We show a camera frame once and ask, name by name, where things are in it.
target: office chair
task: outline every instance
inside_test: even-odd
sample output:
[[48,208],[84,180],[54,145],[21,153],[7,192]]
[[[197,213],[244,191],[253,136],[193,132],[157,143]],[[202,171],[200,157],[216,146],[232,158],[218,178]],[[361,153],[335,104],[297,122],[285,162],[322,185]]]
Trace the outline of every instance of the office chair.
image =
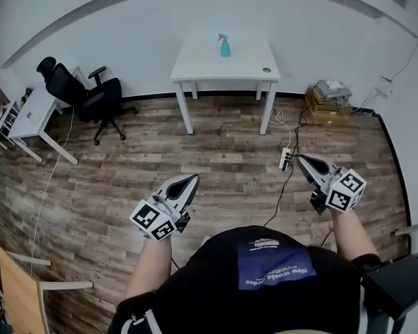
[[46,57],[37,66],[36,72],[41,73],[41,75],[43,76],[43,79],[45,80],[45,83],[47,82],[49,74],[51,73],[55,65],[56,65],[56,59],[54,57]]
[[96,146],[99,145],[98,136],[109,122],[118,131],[121,140],[125,140],[125,135],[114,122],[114,117],[129,110],[138,113],[136,108],[121,110],[121,83],[117,78],[102,83],[99,73],[104,72],[105,69],[105,67],[101,67],[90,73],[88,78],[95,78],[96,81],[96,87],[91,90],[85,89],[82,83],[74,78],[61,63],[53,68],[45,84],[49,94],[71,105],[78,111],[79,120],[84,122],[94,120],[96,124],[99,120],[102,120],[93,137]]

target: wall outlet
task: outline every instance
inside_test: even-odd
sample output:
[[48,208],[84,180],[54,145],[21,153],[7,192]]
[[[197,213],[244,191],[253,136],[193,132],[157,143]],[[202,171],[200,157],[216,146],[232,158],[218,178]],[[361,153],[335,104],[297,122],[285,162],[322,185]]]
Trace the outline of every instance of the wall outlet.
[[379,92],[382,97],[390,97],[394,91],[395,82],[388,81],[382,77],[379,77],[375,89]]

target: qr-like black and white pattern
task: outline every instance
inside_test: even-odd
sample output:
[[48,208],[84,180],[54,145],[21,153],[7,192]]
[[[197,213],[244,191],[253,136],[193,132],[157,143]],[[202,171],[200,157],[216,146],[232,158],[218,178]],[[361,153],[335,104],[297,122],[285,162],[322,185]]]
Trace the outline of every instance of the qr-like black and white pattern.
[[162,238],[166,237],[173,231],[173,226],[170,221],[167,223],[162,224],[158,229],[154,229],[152,231],[152,235],[155,237],[156,240],[161,240]]
[[160,213],[157,210],[145,204],[133,217],[133,221],[144,229],[148,229],[148,227],[153,224],[158,215],[160,215]]
[[347,206],[350,203],[350,201],[351,197],[333,190],[332,196],[328,200],[328,204],[333,205],[334,207],[340,210],[345,210],[347,209]]
[[362,189],[356,196],[355,196],[355,199],[353,200],[353,203],[352,203],[352,205],[351,205],[351,207],[353,208],[355,205],[356,205],[356,203],[357,202],[359,202],[360,201],[360,199],[361,199],[361,197],[362,197],[362,194],[363,194],[363,192],[364,192],[364,190]]
[[341,180],[339,183],[342,183],[353,193],[356,192],[364,184],[359,178],[354,177],[351,173],[348,173],[346,177]]

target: teal spray bottle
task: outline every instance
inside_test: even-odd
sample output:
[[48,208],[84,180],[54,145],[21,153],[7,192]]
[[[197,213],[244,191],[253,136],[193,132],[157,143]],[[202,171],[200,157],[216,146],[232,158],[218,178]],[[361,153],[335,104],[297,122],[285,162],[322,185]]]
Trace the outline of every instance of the teal spray bottle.
[[223,35],[221,33],[218,34],[218,40],[223,40],[222,48],[220,49],[220,54],[222,55],[222,57],[229,57],[231,55],[231,47],[229,46],[228,38],[229,37],[226,35]]

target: chair seat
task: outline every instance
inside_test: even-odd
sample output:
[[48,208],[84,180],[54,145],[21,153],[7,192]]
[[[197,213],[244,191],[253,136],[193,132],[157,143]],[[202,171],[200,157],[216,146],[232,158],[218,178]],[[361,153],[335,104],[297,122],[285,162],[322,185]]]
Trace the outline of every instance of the chair seat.
[[91,89],[84,104],[84,108],[79,112],[79,119],[84,122],[100,120],[115,116],[121,107],[121,83],[118,78],[104,81],[99,86]]

